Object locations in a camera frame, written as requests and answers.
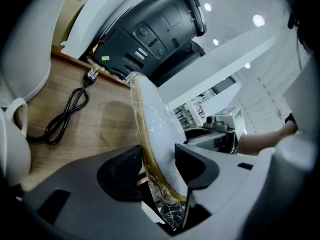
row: white mug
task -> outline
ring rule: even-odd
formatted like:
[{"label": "white mug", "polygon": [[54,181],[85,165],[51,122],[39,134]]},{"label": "white mug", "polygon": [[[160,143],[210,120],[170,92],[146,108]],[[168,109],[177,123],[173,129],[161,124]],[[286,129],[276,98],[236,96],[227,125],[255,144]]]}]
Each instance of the white mug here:
[{"label": "white mug", "polygon": [[[13,116],[21,107],[22,128],[15,125]],[[8,185],[21,182],[30,171],[31,153],[26,140],[28,126],[28,107],[23,98],[14,100],[4,112],[0,108],[0,165]]]}]

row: clear plastic wrap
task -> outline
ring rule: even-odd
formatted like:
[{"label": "clear plastic wrap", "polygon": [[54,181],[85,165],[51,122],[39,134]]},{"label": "clear plastic wrap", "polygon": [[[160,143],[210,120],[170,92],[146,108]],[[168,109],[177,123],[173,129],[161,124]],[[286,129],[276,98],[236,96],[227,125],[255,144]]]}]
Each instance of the clear plastic wrap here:
[{"label": "clear plastic wrap", "polygon": [[147,77],[132,72],[126,80],[152,198],[162,218],[175,230],[183,222],[188,187],[175,165],[174,147],[183,144],[186,136]]}]

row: person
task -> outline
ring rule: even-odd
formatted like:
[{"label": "person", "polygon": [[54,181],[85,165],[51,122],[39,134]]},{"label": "person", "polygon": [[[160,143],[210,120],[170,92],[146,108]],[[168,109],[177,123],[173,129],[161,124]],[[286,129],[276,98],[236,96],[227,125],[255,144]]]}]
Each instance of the person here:
[{"label": "person", "polygon": [[266,148],[272,148],[283,138],[293,135],[298,127],[292,114],[285,120],[285,125],[278,131],[262,134],[243,134],[239,139],[237,152],[244,155],[257,156],[259,152]]}]

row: power cord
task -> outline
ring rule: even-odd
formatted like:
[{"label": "power cord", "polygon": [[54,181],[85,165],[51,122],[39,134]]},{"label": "power cord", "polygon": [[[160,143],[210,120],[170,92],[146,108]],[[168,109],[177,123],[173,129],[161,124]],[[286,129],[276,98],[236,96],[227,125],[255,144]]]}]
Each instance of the power cord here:
[{"label": "power cord", "polygon": [[[63,113],[57,115],[54,119],[52,119],[52,121],[48,124],[48,126],[45,129],[44,135],[39,137],[31,137],[27,135],[26,137],[27,141],[28,142],[44,141],[48,145],[58,144],[65,134],[65,131],[68,127],[68,124],[70,122],[70,119],[73,113],[82,109],[89,102],[89,93],[86,91],[86,88],[95,83],[95,81],[97,80],[97,76],[98,76],[97,69],[91,69],[89,72],[85,73],[83,76],[84,83],[82,88],[77,88],[71,93]],[[74,96],[76,95],[76,93],[78,94],[71,105],[71,102]],[[85,100],[82,104],[77,106],[77,103],[82,94],[84,94]],[[19,125],[16,116],[14,116],[14,122],[17,125]],[[56,131],[60,126],[61,126],[61,129],[57,137],[54,140],[50,140],[50,137],[56,133]]]}]

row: wooden tabletop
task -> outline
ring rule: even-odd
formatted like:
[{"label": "wooden tabletop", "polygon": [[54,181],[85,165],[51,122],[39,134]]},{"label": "wooden tabletop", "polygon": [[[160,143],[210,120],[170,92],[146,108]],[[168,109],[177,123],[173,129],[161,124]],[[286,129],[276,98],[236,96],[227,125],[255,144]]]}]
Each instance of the wooden tabletop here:
[{"label": "wooden tabletop", "polygon": [[[48,123],[64,111],[72,91],[82,87],[85,69],[55,58],[42,90],[28,104],[28,135],[43,135]],[[139,143],[128,87],[98,77],[87,88],[89,102],[72,115],[60,143],[30,143],[31,171],[22,188],[31,190],[65,164]]]}]

